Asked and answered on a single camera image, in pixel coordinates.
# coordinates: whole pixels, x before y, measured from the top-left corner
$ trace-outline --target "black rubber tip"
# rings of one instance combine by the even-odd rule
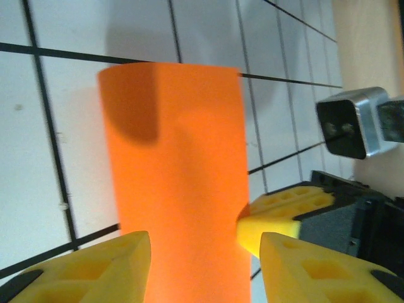
[[[404,301],[404,279],[381,270],[372,270],[371,274]]]
[[[7,303],[14,299],[29,284],[34,282],[44,271],[32,270],[15,276],[10,281],[0,286],[0,303]]]

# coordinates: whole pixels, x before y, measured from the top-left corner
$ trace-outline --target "white tile floor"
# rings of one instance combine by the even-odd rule
[[[6,231],[0,284],[9,279],[9,266],[70,241],[39,74],[77,238],[118,223],[95,79],[123,62],[113,57],[236,66],[245,73],[251,201],[309,179],[312,169],[352,175],[352,161],[323,145],[277,162],[323,140],[315,102],[340,91],[332,87],[342,80],[331,0],[29,0],[40,73],[21,3],[0,7],[0,229]],[[251,273],[258,268],[253,258]],[[258,274],[252,301],[265,300]]]

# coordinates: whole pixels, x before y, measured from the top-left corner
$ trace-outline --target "orange foam block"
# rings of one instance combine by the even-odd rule
[[[122,233],[150,235],[145,302],[249,302],[250,257],[236,241],[248,202],[238,71],[134,63],[98,81]]]

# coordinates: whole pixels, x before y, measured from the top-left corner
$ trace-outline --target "yellow foam pad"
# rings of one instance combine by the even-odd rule
[[[332,205],[334,197],[316,186],[296,186],[262,195],[250,204],[250,215],[237,222],[237,241],[259,258],[263,232],[278,232],[298,238],[300,222],[295,216]]]
[[[403,302],[371,275],[386,268],[284,235],[262,235],[260,262],[268,302]]]
[[[12,303],[144,301],[150,267],[147,232],[133,232],[25,270],[44,272]]]

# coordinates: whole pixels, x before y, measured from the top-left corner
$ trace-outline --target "grid line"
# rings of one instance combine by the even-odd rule
[[[86,235],[82,238],[77,239],[77,243],[79,245],[83,245],[86,243],[89,243],[91,241],[94,241],[95,239],[98,239],[99,237],[103,237],[105,235],[108,235],[112,232],[115,232],[119,230],[119,224],[113,224],[111,226],[108,226],[102,230],[98,230],[92,234]],[[5,267],[0,270],[0,279],[6,278],[7,276],[10,276],[14,273],[17,273],[21,270],[24,270],[25,268],[28,268],[30,266],[33,266],[37,263],[46,261],[50,258],[54,258],[62,253],[66,253],[68,251],[72,251],[74,249],[72,242],[63,244],[61,246],[57,246],[53,249],[50,249],[46,252],[42,252],[34,257],[28,258],[26,260],[20,261],[18,263],[15,263],[11,266]]]
[[[253,280],[261,272],[261,267],[258,268],[251,276],[250,280]]]
[[[244,55],[244,61],[246,64],[247,72],[248,72],[248,74],[250,74],[250,65],[249,65],[249,60],[248,60],[246,38],[244,36],[244,25],[243,25],[242,17],[241,17],[240,1],[236,0],[235,5],[236,5],[236,9],[237,9],[237,16],[239,18],[241,44],[242,44],[242,50],[243,50],[243,55]],[[264,164],[264,153],[263,153],[263,149],[262,149],[262,145],[261,145],[261,137],[259,134],[259,125],[258,125],[258,117],[257,117],[257,110],[256,110],[254,90],[253,90],[253,81],[251,79],[252,78],[247,78],[247,83],[248,83],[249,92],[250,92],[252,117],[254,118],[254,128],[255,128],[255,133],[256,133],[256,137],[257,137],[259,162],[261,165],[263,165]],[[263,171],[262,176],[263,176],[263,182],[264,182],[264,190],[267,191],[268,186],[266,184],[265,171]]]
[[[262,166],[256,167],[255,169],[249,170],[249,171],[248,171],[248,174],[251,175],[251,174],[253,174],[253,173],[255,173],[255,172],[260,171],[261,169],[266,169],[266,168],[269,167],[269,166],[272,166],[272,165],[274,165],[274,164],[278,164],[279,162],[282,162],[282,161],[287,160],[287,159],[289,159],[289,158],[292,158],[292,157],[294,157],[294,156],[299,156],[301,153],[304,153],[304,152],[306,152],[306,151],[308,151],[308,150],[311,150],[312,148],[315,148],[315,147],[317,147],[317,146],[320,146],[320,145],[322,145],[323,143],[324,143],[323,141],[322,141],[322,142],[319,142],[319,143],[317,143],[317,144],[314,144],[314,145],[308,146],[308,147],[306,147],[306,148],[303,148],[302,150],[298,150],[298,151],[295,152],[295,153],[291,153],[291,154],[286,155],[286,156],[284,156],[284,157],[282,157],[282,158],[279,158],[279,159],[277,159],[277,160],[274,160],[274,161],[269,162],[269,163],[267,163],[267,164],[264,164],[264,165],[262,165]]]
[[[280,37],[280,48],[282,50],[282,60],[283,60],[283,65],[285,67],[285,76],[286,76],[286,78],[289,79],[288,66],[287,66],[287,62],[286,62],[285,44],[283,43],[282,24],[281,24],[281,21],[280,21],[280,12],[279,12],[279,10],[276,11],[276,21],[278,23],[278,30],[279,30],[279,37]],[[292,117],[292,129],[293,129],[293,134],[294,134],[294,138],[295,138],[295,150],[299,150],[299,144],[298,144],[298,141],[297,141],[297,129],[296,129],[296,121],[295,121],[295,111],[294,111],[294,108],[293,108],[292,90],[290,89],[290,83],[287,83],[287,91],[288,91],[289,110],[290,110],[290,115]],[[299,153],[297,154],[297,164],[298,164],[298,167],[299,167],[300,181],[303,181],[302,161],[300,159]]]
[[[284,9],[281,8],[279,5],[277,5],[276,3],[272,3],[272,2],[269,1],[269,0],[262,0],[262,1],[264,1],[264,2],[266,2],[266,3],[268,3],[268,4],[270,4],[270,5],[272,5],[272,6],[274,6],[274,7],[276,7],[276,8],[279,9],[280,11],[284,12],[286,15],[291,16],[293,19],[296,19],[297,21],[303,23],[305,26],[311,28],[312,30],[315,30],[316,32],[320,33],[322,36],[326,37],[327,39],[330,39],[331,41],[336,42],[336,40],[333,39],[333,38],[331,38],[329,35],[323,33],[322,31],[320,31],[320,30],[318,30],[317,28],[311,26],[310,24],[308,24],[308,23],[305,22],[304,20],[302,20],[302,19],[296,17],[295,15],[289,13],[288,11],[284,10]]]
[[[323,16],[322,16],[322,11],[321,11],[321,5],[320,5],[320,2],[319,2],[319,0],[318,0],[318,4],[319,4],[319,7],[320,7],[320,23],[321,23],[321,26],[324,28],[324,21],[323,21]],[[326,47],[326,40],[325,40],[325,38],[323,38],[323,46],[324,46],[324,53],[325,53],[325,55],[326,55],[326,71],[327,71],[327,77],[328,77],[328,83],[331,83],[331,72],[330,72],[330,66],[329,66],[329,58],[328,58],[328,51],[327,51],[327,47]],[[340,165],[340,176],[342,176],[342,161],[341,161],[341,157],[338,157],[338,163],[339,163],[339,165]]]
[[[181,49],[179,47],[179,37],[177,31],[177,22],[175,21],[174,4],[172,3],[172,0],[168,0],[168,2],[169,2],[172,33],[174,35],[175,51],[177,53],[177,60],[179,63],[182,63]]]
[[[38,56],[44,56],[44,57],[58,57],[58,58],[62,58],[62,59],[104,62],[104,63],[111,63],[111,64],[151,62],[151,61],[144,61],[144,60],[137,60],[137,59],[87,54],[87,53],[82,53],[82,52],[70,52],[67,50],[45,49],[45,48],[41,48],[41,47],[34,48],[32,46],[9,44],[9,43],[2,43],[2,42],[0,42],[0,52],[12,52],[12,53],[18,53],[18,54],[38,55]],[[324,86],[324,87],[330,87],[330,88],[342,88],[342,86],[338,86],[338,85],[291,80],[291,79],[277,78],[277,77],[270,77],[270,76],[260,76],[258,74],[242,73],[241,76],[243,78],[251,78],[251,79],[270,80],[270,81],[277,81],[277,82],[289,82],[289,83],[306,84],[306,85],[314,85],[314,86]]]
[[[398,10],[400,14],[401,44],[404,46],[404,0],[398,0]]]
[[[304,18],[305,15],[304,15],[303,0],[300,0],[300,8],[301,8],[301,11],[302,11],[302,16]],[[320,21],[321,21],[321,28],[324,29],[322,19],[320,19]],[[306,41],[307,60],[309,62],[310,81],[313,82],[314,81],[314,75],[313,75],[313,67],[312,67],[312,64],[311,64],[311,55],[310,55],[310,47],[309,47],[309,38],[307,36],[307,27],[304,28],[304,39]],[[314,89],[314,86],[311,86],[311,93],[312,93],[314,99],[317,100],[316,90]],[[318,128],[317,133],[318,133],[318,137],[320,139],[321,134],[320,134],[320,129],[319,128]],[[323,171],[325,171],[326,170],[326,162],[325,162],[325,159],[324,159],[324,151],[323,151],[322,148],[320,148],[320,154],[321,154],[321,166],[323,167]]]
[[[25,21],[27,23],[31,44],[32,44],[33,49],[36,49],[37,48],[37,39],[35,36],[35,29],[34,29],[34,24],[33,24],[32,16],[31,16],[30,5],[29,5],[28,0],[22,0],[22,5],[24,7]],[[52,148],[54,165],[56,168],[57,180],[58,180],[58,184],[59,184],[59,190],[61,193],[62,202],[67,206],[64,211],[64,216],[68,223],[68,230],[69,230],[71,245],[73,247],[73,250],[77,251],[78,244],[77,244],[77,238],[76,238],[76,231],[74,229],[73,216],[71,213],[71,203],[69,200],[68,187],[67,187],[66,179],[64,176],[61,155],[59,152],[59,147],[57,145],[57,136],[56,136],[53,117],[52,117],[51,104],[49,102],[49,97],[48,97],[48,93],[47,93],[47,89],[46,89],[44,72],[42,70],[42,63],[41,63],[40,56],[38,54],[34,54],[33,58],[35,61],[35,69],[37,72],[37,80],[38,80],[38,84],[39,84],[39,89],[40,89],[40,93],[42,96],[42,107],[44,110],[45,119],[46,119],[46,123],[47,123],[48,135],[49,135],[49,139],[50,139],[50,146]]]

